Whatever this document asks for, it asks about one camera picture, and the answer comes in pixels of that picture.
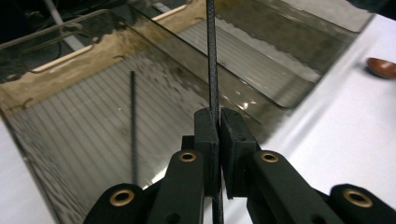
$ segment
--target white table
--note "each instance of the white table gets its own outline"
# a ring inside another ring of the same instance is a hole
[[[395,208],[396,81],[365,72],[367,57],[396,62],[396,21],[375,16],[262,148],[284,154],[316,189],[351,183]],[[3,122],[0,141],[0,223],[54,223]],[[249,223],[245,201],[225,211],[226,223]]]

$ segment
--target clamp jaw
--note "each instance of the clamp jaw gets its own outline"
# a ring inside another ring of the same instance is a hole
[[[219,166],[229,199],[246,197],[254,224],[396,223],[396,212],[371,192],[352,185],[330,196],[312,189],[279,153],[261,150],[242,116],[221,109],[219,133],[208,108],[194,114],[194,136],[183,136],[165,177],[142,190],[108,189],[85,224],[203,223],[204,197],[219,192]]]

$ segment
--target brass grommet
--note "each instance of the brass grommet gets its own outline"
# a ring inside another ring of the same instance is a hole
[[[277,161],[279,161],[279,158],[275,154],[272,154],[269,152],[264,152],[264,153],[262,153],[262,160],[267,161],[267,162],[277,162]]]
[[[343,194],[350,203],[353,203],[359,207],[367,208],[373,206],[373,201],[358,190],[345,189]]]
[[[178,157],[181,161],[195,161],[195,159],[197,159],[197,156],[194,153],[191,152],[184,152],[182,154],[180,154],[180,156]]]
[[[126,198],[122,197],[122,199],[120,199],[121,194],[126,194],[126,195],[122,195],[122,196],[126,196]],[[110,203],[113,206],[121,207],[130,203],[133,199],[134,199],[134,193],[130,189],[119,189],[116,192],[114,192],[113,195],[111,195]]]

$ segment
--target white surface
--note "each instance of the white surface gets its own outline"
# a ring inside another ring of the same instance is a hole
[[[313,188],[370,190],[396,208],[396,80],[365,71],[396,62],[396,22],[375,19],[264,148],[284,154]]]
[[[55,223],[0,120],[0,223]]]
[[[396,62],[395,21],[376,16],[264,148],[283,153],[316,189],[347,182],[396,207],[396,81],[367,74],[367,57]],[[0,223],[53,223],[3,123],[0,138]],[[251,223],[245,203],[225,211],[227,223]]]

